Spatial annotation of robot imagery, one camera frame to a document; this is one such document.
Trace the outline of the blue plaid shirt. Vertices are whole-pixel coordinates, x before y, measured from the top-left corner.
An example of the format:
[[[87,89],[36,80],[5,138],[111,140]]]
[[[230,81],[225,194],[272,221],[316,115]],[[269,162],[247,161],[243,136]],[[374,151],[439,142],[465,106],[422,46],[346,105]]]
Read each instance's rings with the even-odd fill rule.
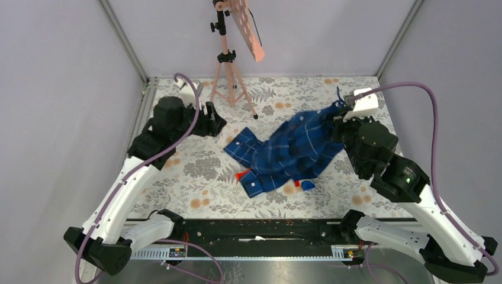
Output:
[[[319,176],[343,149],[332,142],[333,117],[345,106],[339,98],[327,108],[298,112],[265,140],[244,128],[225,146],[224,151],[250,169],[242,177],[248,197],[274,191],[289,180]]]

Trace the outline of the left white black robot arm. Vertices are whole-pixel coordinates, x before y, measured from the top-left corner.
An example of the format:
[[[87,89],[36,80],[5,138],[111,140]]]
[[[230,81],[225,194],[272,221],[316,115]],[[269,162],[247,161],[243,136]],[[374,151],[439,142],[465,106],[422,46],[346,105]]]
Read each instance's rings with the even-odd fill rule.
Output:
[[[153,109],[141,133],[133,140],[117,180],[95,212],[81,227],[69,227],[63,238],[79,256],[104,273],[121,272],[132,254],[166,239],[169,243],[186,240],[184,219],[161,209],[148,220],[129,229],[124,223],[142,190],[160,173],[176,146],[187,135],[216,137],[226,120],[212,102],[199,111],[181,98],[166,96]]]

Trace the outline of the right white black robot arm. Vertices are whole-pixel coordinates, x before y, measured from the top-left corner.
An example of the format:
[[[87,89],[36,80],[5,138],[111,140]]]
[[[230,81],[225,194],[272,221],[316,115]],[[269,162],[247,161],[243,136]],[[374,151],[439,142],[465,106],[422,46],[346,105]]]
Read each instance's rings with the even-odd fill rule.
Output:
[[[340,142],[358,178],[407,211],[420,223],[415,232],[350,210],[339,225],[346,243],[378,243],[404,253],[449,283],[482,283],[488,275],[481,261],[493,255],[497,242],[472,232],[436,199],[428,175],[412,160],[395,153],[398,138],[372,117],[334,117],[333,137]]]

